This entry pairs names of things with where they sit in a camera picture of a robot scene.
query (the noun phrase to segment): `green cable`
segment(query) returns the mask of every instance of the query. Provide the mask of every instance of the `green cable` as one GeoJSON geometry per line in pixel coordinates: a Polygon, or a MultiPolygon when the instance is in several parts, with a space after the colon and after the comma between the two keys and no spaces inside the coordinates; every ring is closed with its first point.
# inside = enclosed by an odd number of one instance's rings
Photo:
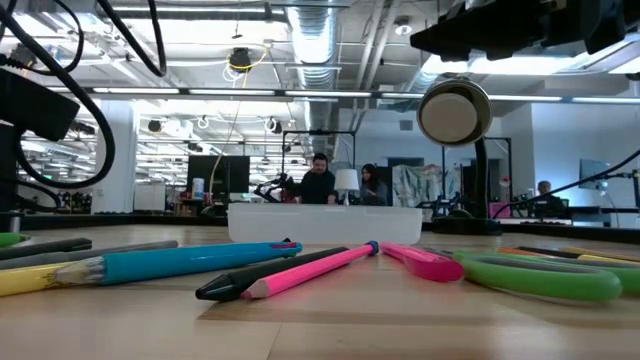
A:
{"type": "Polygon", "coordinates": [[[632,296],[640,296],[640,264],[625,264],[625,263],[610,263],[606,261],[593,261],[593,260],[578,260],[578,259],[565,259],[565,258],[545,258],[539,256],[526,256],[526,255],[515,255],[515,254],[502,254],[502,253],[491,253],[491,252],[482,252],[482,253],[474,253],[469,251],[456,251],[454,254],[454,259],[456,261],[461,261],[467,256],[478,256],[478,255],[488,255],[488,256],[500,256],[504,258],[516,259],[516,260],[526,260],[526,261],[535,261],[535,262],[543,262],[543,263],[551,263],[558,265],[566,265],[566,266],[575,266],[581,268],[592,268],[599,269],[603,271],[609,271],[615,274],[618,279],[620,279],[620,283],[622,284],[622,293],[624,295],[632,295],[632,296]]]}
{"type": "Polygon", "coordinates": [[[607,302],[622,293],[620,279],[609,271],[505,256],[465,256],[465,278],[484,286],[544,298],[607,302]]]}
{"type": "Polygon", "coordinates": [[[0,248],[9,247],[26,240],[29,240],[29,237],[25,235],[16,233],[0,233],[0,248]]]}

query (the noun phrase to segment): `desk lamp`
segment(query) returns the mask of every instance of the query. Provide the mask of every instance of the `desk lamp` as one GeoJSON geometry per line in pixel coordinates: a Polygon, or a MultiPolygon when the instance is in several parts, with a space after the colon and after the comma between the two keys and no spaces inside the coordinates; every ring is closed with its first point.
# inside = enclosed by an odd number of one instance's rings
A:
{"type": "Polygon", "coordinates": [[[491,102],[477,84],[452,79],[432,86],[417,111],[418,126],[431,141],[447,147],[473,144],[476,150],[475,216],[452,211],[434,219],[434,232],[464,235],[500,235],[499,223],[488,219],[488,157],[484,134],[491,126],[491,102]]]}
{"type": "Polygon", "coordinates": [[[360,190],[358,182],[358,170],[356,169],[340,169],[336,172],[336,190],[346,190],[344,204],[349,205],[349,192],[360,190]]]}

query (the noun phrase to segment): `man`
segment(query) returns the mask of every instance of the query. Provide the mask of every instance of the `man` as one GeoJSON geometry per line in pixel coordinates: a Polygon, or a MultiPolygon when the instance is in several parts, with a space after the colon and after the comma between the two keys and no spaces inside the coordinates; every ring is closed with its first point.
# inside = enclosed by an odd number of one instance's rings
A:
{"type": "Polygon", "coordinates": [[[327,169],[329,159],[327,155],[318,153],[313,157],[313,166],[298,186],[300,195],[298,202],[303,204],[330,204],[336,203],[336,192],[333,187],[335,176],[327,169]]]}
{"type": "Polygon", "coordinates": [[[564,203],[559,197],[549,194],[551,192],[551,183],[543,180],[538,183],[538,192],[543,197],[536,202],[536,215],[557,217],[564,215],[564,203]]]}

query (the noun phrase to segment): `pink pencil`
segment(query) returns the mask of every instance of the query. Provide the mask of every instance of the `pink pencil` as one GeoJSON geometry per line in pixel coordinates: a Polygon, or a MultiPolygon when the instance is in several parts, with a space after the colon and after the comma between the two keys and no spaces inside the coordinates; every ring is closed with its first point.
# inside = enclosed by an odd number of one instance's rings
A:
{"type": "Polygon", "coordinates": [[[375,241],[369,241],[357,249],[343,251],[308,264],[294,267],[293,269],[263,277],[245,290],[241,297],[244,299],[270,297],[346,265],[355,259],[367,255],[373,256],[377,253],[378,243],[375,241]]]}
{"type": "Polygon", "coordinates": [[[462,265],[444,256],[392,243],[381,243],[380,250],[402,261],[413,275],[423,279],[450,282],[464,276],[462,265]]]}

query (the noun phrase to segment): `black shirt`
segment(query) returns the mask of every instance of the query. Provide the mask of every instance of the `black shirt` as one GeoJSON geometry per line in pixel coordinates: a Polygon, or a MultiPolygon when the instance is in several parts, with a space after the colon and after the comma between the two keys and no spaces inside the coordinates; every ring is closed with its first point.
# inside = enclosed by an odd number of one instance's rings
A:
{"type": "Polygon", "coordinates": [[[553,195],[546,195],[536,201],[536,216],[558,217],[564,215],[566,208],[562,199],[553,195]]]}
{"type": "Polygon", "coordinates": [[[335,183],[336,178],[329,170],[322,174],[307,172],[298,188],[302,203],[326,204],[329,201],[329,195],[334,194],[335,183]]]}

